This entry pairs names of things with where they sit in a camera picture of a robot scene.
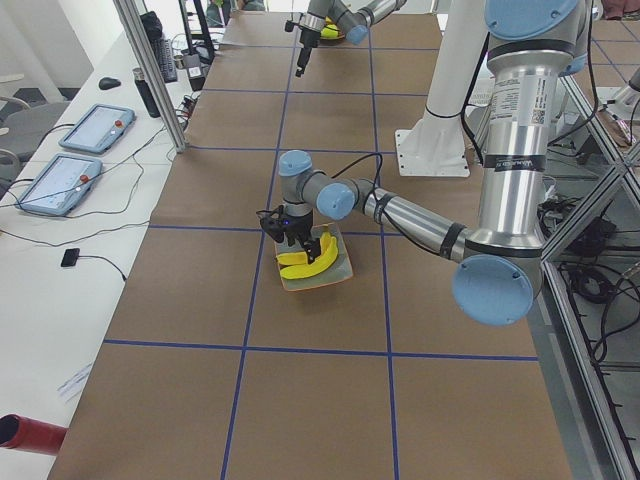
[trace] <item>tablet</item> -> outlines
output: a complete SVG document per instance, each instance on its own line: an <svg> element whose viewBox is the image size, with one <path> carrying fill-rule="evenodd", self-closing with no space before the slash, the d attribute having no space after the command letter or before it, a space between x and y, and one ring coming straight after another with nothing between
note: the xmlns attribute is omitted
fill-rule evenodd
<svg viewBox="0 0 640 480"><path fill-rule="evenodd" d="M16 207L25 212L62 216L89 191L102 171L97 158L58 153L20 195Z"/></svg>
<svg viewBox="0 0 640 480"><path fill-rule="evenodd" d="M96 104L58 144L81 152L104 153L124 135L135 117L130 108Z"/></svg>

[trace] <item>white table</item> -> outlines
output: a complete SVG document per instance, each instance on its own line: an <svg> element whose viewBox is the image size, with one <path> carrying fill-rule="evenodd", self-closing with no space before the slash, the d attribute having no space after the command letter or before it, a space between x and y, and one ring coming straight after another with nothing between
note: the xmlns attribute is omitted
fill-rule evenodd
<svg viewBox="0 0 640 480"><path fill-rule="evenodd" d="M100 157L105 168L121 162L163 126L161 119L150 118L144 108L133 83L131 69L135 66L133 52L123 34L58 121L58 124L74 123L95 103L134 109L137 120L133 126ZM104 76L120 79L122 86L99 90L98 81ZM178 70L178 76L178 82L166 85L176 106L185 94L191 93L186 73ZM47 137L20 178L33 178L55 153L62 151L57 142L66 131L61 129ZM60 243L101 229L145 222L156 205L171 167L169 159L174 155L166 132L136 155L145 172L124 213L48 219L5 207L0 208L0 228ZM72 215L120 210L139 173L139 167L129 160L105 174ZM18 194L22 188L16 186L12 191ZM12 201L6 195L0 205ZM103 260L80 259L74 268L63 269L62 255L66 248L79 247L81 255L104 256L128 274L145 231L146 226L127 228L56 248L0 234L0 416L16 413L69 425L79 395L65 403L57 388L93 362L124 282ZM53 460L46 455L0 449L0 478L43 480Z"/></svg>

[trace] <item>red cylinder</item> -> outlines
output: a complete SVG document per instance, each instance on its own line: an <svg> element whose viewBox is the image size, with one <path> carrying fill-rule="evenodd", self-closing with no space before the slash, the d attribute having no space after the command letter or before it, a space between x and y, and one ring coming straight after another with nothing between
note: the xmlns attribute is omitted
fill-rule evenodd
<svg viewBox="0 0 640 480"><path fill-rule="evenodd" d="M0 418L0 447L3 448L57 455L66 434L64 427L32 418L14 414Z"/></svg>

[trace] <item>blue cap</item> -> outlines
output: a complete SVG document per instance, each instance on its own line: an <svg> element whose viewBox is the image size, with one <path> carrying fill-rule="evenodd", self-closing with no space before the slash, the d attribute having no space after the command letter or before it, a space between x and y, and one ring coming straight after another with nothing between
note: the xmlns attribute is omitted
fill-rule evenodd
<svg viewBox="0 0 640 480"><path fill-rule="evenodd" d="M333 220L342 220L349 215L355 204L355 194L342 183L327 185L320 190L316 200L318 211Z"/></svg>
<svg viewBox="0 0 640 480"><path fill-rule="evenodd" d="M278 160L278 174L281 177L293 177L312 167L311 155L302 150L290 150Z"/></svg>
<svg viewBox="0 0 640 480"><path fill-rule="evenodd" d="M525 40L551 30L577 5L578 0L487 0L484 20L502 40Z"/></svg>
<svg viewBox="0 0 640 480"><path fill-rule="evenodd" d="M369 29L364 25L356 25L347 32L347 41L358 45L369 34Z"/></svg>
<svg viewBox="0 0 640 480"><path fill-rule="evenodd" d="M562 72L560 72L560 77L565 77L567 75L573 75L574 73L578 73L580 70L584 68L587 63L587 54L582 54L573 59L573 61L567 65Z"/></svg>
<svg viewBox="0 0 640 480"><path fill-rule="evenodd" d="M453 297L468 316L487 325L508 325L533 305L533 287L524 271L495 255L465 258L453 276Z"/></svg>

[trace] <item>yellow banana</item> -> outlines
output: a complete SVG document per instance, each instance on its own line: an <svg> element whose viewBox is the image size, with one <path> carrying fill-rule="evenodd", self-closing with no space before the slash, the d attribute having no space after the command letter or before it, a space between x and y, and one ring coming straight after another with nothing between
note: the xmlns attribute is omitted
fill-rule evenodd
<svg viewBox="0 0 640 480"><path fill-rule="evenodd" d="M304 264L284 267L280 270L280 276L285 280L309 278L324 272L333 265L333 262L338 258L338 239L331 234L329 234L329 236L331 237L329 246L326 251L322 252L322 255L316 258L315 262L310 265Z"/></svg>
<svg viewBox="0 0 640 480"><path fill-rule="evenodd" d="M324 253L327 248L329 248L329 244L331 243L331 232L329 230L325 230L322 232L320 236L320 254ZM307 253L306 252L287 252L276 255L276 260L278 264L289 266L289 265L305 265L307 263Z"/></svg>

